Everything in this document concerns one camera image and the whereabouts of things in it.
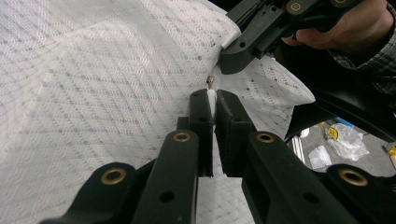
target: white fabric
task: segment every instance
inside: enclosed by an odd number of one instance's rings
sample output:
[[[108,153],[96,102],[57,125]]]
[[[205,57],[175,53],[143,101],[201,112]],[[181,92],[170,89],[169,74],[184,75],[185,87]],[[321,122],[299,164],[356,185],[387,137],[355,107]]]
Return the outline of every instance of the white fabric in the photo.
[[[208,75],[281,137],[293,106],[314,100],[269,58],[221,75],[220,46],[238,29],[194,1],[6,0],[0,24],[0,223],[60,216],[95,169],[155,159]],[[252,222],[240,179],[215,162],[197,222]]]

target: perforated fabric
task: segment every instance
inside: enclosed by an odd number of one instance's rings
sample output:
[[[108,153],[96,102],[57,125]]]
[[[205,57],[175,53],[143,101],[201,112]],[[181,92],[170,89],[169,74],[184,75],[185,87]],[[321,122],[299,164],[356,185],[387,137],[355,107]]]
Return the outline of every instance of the perforated fabric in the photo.
[[[0,223],[62,215],[100,166],[156,158],[192,91],[241,97],[259,130],[284,136],[310,91],[269,58],[223,76],[237,27],[194,1],[0,2]],[[198,223],[250,223],[240,179],[200,179]]]

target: human hand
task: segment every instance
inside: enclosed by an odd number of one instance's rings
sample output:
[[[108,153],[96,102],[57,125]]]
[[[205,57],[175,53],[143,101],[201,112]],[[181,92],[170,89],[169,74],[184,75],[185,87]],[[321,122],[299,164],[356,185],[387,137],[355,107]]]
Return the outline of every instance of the human hand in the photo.
[[[386,0],[364,0],[350,9],[328,32],[315,28],[296,32],[296,38],[284,37],[292,46],[307,45],[314,49],[334,49],[356,59],[374,56],[384,45],[384,37],[393,25]]]

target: brass screw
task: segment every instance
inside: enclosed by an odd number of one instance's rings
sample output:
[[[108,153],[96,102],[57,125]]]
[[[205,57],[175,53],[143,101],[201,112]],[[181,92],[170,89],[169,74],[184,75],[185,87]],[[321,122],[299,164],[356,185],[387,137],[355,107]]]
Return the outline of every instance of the brass screw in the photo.
[[[274,137],[272,135],[266,133],[258,133],[256,135],[257,140],[264,142],[264,143],[272,143],[274,142]]]
[[[119,176],[115,177],[115,178],[110,178],[109,175],[114,174],[114,173],[118,173]],[[126,172],[124,169],[122,168],[113,168],[110,170],[107,170],[101,178],[101,181],[104,185],[115,185],[120,183],[126,176]]]
[[[290,6],[291,10],[293,11],[298,11],[301,9],[301,4],[300,3],[292,3]]]
[[[351,185],[355,185],[358,187],[364,187],[369,184],[366,177],[364,175],[359,174],[356,171],[349,170],[349,169],[342,169],[338,172],[343,180]]]
[[[191,136],[188,133],[177,133],[174,136],[175,141],[177,142],[188,142],[191,139]]]

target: clear plastic bag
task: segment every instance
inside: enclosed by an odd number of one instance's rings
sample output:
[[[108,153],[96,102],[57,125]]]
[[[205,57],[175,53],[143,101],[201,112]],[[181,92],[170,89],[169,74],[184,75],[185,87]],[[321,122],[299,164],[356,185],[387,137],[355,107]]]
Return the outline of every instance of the clear plastic bag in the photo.
[[[328,143],[337,154],[344,158],[357,161],[362,156],[369,154],[366,145],[362,142],[363,134],[342,123],[332,125],[326,130]]]

